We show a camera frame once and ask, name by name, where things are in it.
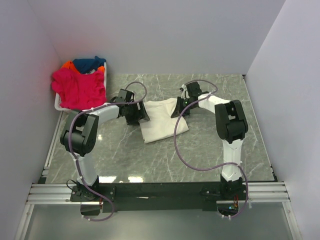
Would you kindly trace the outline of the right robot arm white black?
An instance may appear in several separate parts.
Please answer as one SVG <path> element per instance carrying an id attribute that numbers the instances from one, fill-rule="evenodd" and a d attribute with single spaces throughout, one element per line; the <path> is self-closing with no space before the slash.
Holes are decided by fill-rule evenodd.
<path id="1" fill-rule="evenodd" d="M 242 145 L 248 132 L 248 122 L 239 100 L 227 100 L 215 96 L 218 87 L 214 87 L 213 92 L 202 91 L 199 85 L 200 80 L 192 80 L 182 85 L 181 96 L 177 98 L 177 103 L 171 118 L 177 118 L 173 130 L 173 143 L 179 159 L 189 168 L 196 171 L 210 171 L 222 168 L 220 175 L 219 193 L 222 198 L 230 200 L 242 188 L 245 174 L 241 168 Z M 216 132 L 222 140 L 223 163 L 209 168 L 196 168 L 190 166 L 180 155 L 177 146 L 176 134 L 181 118 L 190 115 L 190 109 L 205 109 L 215 116 Z"/>

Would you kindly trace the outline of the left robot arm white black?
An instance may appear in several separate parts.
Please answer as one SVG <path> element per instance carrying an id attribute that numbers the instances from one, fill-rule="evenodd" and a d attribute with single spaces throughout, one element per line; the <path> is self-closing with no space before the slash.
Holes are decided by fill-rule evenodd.
<path id="1" fill-rule="evenodd" d="M 135 94 L 123 88 L 109 102 L 91 109 L 73 109 L 69 112 L 60 143 L 73 159 L 77 171 L 77 188 L 81 189 L 88 201 L 94 201 L 100 195 L 99 176 L 91 160 L 98 128 L 102 123 L 121 117 L 125 118 L 127 125 L 138 125 L 140 120 L 150 120 L 144 100 L 135 100 Z"/>

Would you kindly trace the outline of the white t shirt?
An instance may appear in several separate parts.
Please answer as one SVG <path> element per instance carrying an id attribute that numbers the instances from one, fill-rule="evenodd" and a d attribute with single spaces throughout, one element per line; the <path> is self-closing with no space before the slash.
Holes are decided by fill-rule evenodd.
<path id="1" fill-rule="evenodd" d="M 178 117 L 171 118 L 177 99 L 147 101 L 144 106 L 150 120 L 140 120 L 139 125 L 145 144 L 163 140 L 174 135 Z"/>

